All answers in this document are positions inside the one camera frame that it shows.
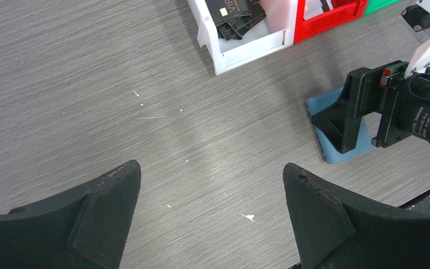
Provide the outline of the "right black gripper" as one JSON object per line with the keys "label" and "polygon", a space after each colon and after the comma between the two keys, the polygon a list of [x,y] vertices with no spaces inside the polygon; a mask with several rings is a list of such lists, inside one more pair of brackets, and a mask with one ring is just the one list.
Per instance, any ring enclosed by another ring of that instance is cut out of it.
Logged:
{"label": "right black gripper", "polygon": [[356,148],[361,119],[373,112],[381,114],[374,146],[387,148],[410,136],[430,144],[430,67],[405,78],[406,66],[349,72],[337,100],[314,114],[311,123],[341,154]]}

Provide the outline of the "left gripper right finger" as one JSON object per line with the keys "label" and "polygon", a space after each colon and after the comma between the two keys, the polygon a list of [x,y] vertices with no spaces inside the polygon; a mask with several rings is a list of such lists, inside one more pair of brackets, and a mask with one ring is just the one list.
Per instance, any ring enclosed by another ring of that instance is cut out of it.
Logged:
{"label": "left gripper right finger", "polygon": [[283,183],[296,268],[430,268],[430,214],[372,200],[293,163]]}

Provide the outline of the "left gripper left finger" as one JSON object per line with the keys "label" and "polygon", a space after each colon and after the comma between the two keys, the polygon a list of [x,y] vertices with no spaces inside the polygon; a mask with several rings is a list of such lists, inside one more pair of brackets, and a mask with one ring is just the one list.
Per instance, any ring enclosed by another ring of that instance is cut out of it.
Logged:
{"label": "left gripper left finger", "polygon": [[0,268],[118,268],[141,189],[129,160],[0,215]]}

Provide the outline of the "blue card holder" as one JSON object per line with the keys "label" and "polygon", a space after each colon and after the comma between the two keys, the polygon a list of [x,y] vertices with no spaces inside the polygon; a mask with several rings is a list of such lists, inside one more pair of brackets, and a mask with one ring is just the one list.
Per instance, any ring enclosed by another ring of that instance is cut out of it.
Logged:
{"label": "blue card holder", "polygon": [[350,96],[350,89],[339,87],[306,100],[311,124],[328,164],[345,161],[372,148],[364,119],[354,111],[359,97],[349,102]]}

